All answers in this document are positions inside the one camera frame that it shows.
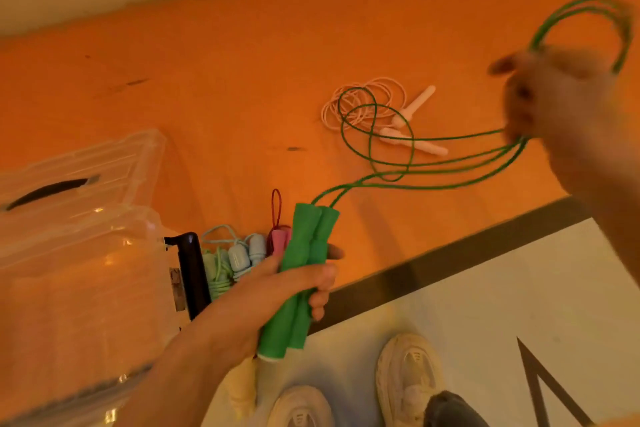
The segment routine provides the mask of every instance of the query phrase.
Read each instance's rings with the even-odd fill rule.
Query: shoe
[[[444,390],[431,344],[416,334],[387,342],[378,359],[376,388],[386,427],[422,427],[429,398]]]
[[[331,407],[313,387],[292,387],[276,400],[267,427],[335,427]]]

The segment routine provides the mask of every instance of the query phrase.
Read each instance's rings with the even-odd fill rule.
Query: plastic storage box
[[[149,207],[164,141],[0,174],[0,425],[113,422],[178,332],[177,256]]]

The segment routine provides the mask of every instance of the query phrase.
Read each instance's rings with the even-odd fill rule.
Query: light green jump rope
[[[632,17],[628,6],[616,0],[574,0],[560,7],[553,14],[551,14],[547,20],[539,27],[529,44],[531,51],[540,50],[542,41],[551,27],[555,26],[558,22],[567,17],[571,17],[578,14],[590,13],[599,14],[610,19],[616,28],[620,40],[622,42],[622,49],[616,60],[614,61],[611,70],[612,73],[619,73],[620,69],[625,63],[629,47],[632,40]],[[349,91],[362,90],[369,94],[372,99],[372,103],[366,103],[352,108],[347,114],[342,115],[340,111],[340,102],[342,97]],[[347,117],[357,112],[360,108],[373,107],[374,115],[369,130],[364,130],[356,127],[348,122]],[[338,203],[349,190],[355,187],[377,187],[377,188],[393,188],[393,189],[417,189],[417,190],[442,190],[453,189],[457,187],[469,186],[492,176],[495,176],[499,172],[504,171],[507,167],[513,164],[518,156],[522,153],[527,146],[529,140],[528,137],[521,137],[518,142],[512,145],[501,146],[493,149],[489,149],[483,152],[479,152],[473,155],[467,155],[463,157],[453,158],[449,160],[441,160],[440,162],[430,162],[427,164],[413,164],[413,154],[415,153],[415,145],[413,144],[417,140],[462,140],[472,139],[474,137],[483,137],[485,135],[492,135],[494,133],[502,132],[502,129],[489,130],[480,133],[473,133],[470,135],[459,135],[456,137],[430,137],[417,139],[413,135],[413,131],[407,119],[398,110],[391,107],[386,109],[393,110],[396,115],[404,121],[406,128],[409,131],[410,137],[390,137],[387,135],[380,135],[374,131],[376,124],[378,103],[371,91],[363,87],[352,87],[344,91],[338,99],[338,111],[342,115],[342,125],[340,128],[340,134],[342,140],[346,146],[361,156],[365,160],[369,161],[373,173],[364,176],[357,181],[340,184],[334,186],[322,192],[316,197],[311,204],[299,203],[296,205],[293,217],[292,225],[292,237],[291,242],[287,246],[284,257],[282,259],[281,270],[292,269],[307,264],[323,264],[326,261],[327,253],[327,241],[333,229],[333,225],[338,219],[339,212],[333,207]],[[356,131],[362,132],[369,136],[367,155],[360,153],[349,144],[344,135],[345,125],[349,125]],[[385,162],[372,157],[372,141],[373,137],[384,137],[385,139],[397,139],[397,140],[410,140],[412,142],[411,154],[407,163],[397,162]],[[459,165],[458,167],[448,167],[448,165],[463,162],[474,158],[483,158],[481,162],[476,164]],[[404,185],[397,184],[406,175],[423,175],[423,174],[455,174],[459,172],[471,171],[484,167],[485,165],[497,162],[500,158],[505,157],[505,162],[498,167],[485,173],[484,175],[454,182],[444,185]],[[400,167],[397,171],[385,171],[379,172],[376,168],[376,164],[393,165]],[[415,170],[417,167],[430,167],[425,170]],[[371,182],[374,178],[380,178],[384,182]],[[332,192],[339,191],[335,199],[329,204],[329,206],[316,206],[316,203],[323,197],[332,194]],[[278,310],[275,316],[264,327],[262,336],[260,338],[260,345],[258,348],[258,355],[270,361],[277,361],[284,358],[287,348],[302,349],[305,343],[305,339],[308,334],[308,329],[311,322],[310,307],[308,305],[308,298],[311,291],[305,291],[297,296],[287,300],[284,305]]]

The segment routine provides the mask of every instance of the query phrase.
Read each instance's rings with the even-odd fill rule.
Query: green handle
[[[335,222],[338,221],[338,217],[340,216],[340,212],[333,208],[327,206],[318,207],[322,210],[322,215],[311,243],[309,244],[307,265],[324,264],[324,262],[326,262],[329,237],[331,236]],[[308,290],[298,294],[296,315],[293,320],[291,341],[289,342],[289,347],[294,350],[302,350],[305,347],[309,326],[311,325],[309,297],[312,293],[313,290]]]
[[[311,241],[322,215],[322,209],[313,204],[296,204],[293,213],[292,235],[284,256],[280,271],[306,265],[309,259]],[[291,340],[293,321],[298,308],[298,296],[287,299],[269,319],[260,336],[258,355],[265,360],[281,360],[287,352]]]

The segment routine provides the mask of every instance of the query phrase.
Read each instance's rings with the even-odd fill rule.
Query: black handle
[[[187,299],[189,318],[193,320],[211,304],[200,241],[195,233],[189,232],[177,237],[164,237],[164,243],[178,247],[184,295]]]
[[[32,201],[36,201],[37,199],[42,199],[43,197],[52,196],[53,194],[58,194],[59,192],[68,191],[70,189],[75,189],[80,186],[84,186],[85,184],[91,184],[96,182],[100,176],[92,176],[86,179],[72,179],[69,181],[60,181],[54,184],[47,184],[46,186],[42,186],[37,188],[34,191],[25,194],[23,197],[19,197],[13,203],[6,204],[1,208],[4,211],[11,211],[13,208],[17,208],[18,206],[22,206],[23,204],[31,203]]]

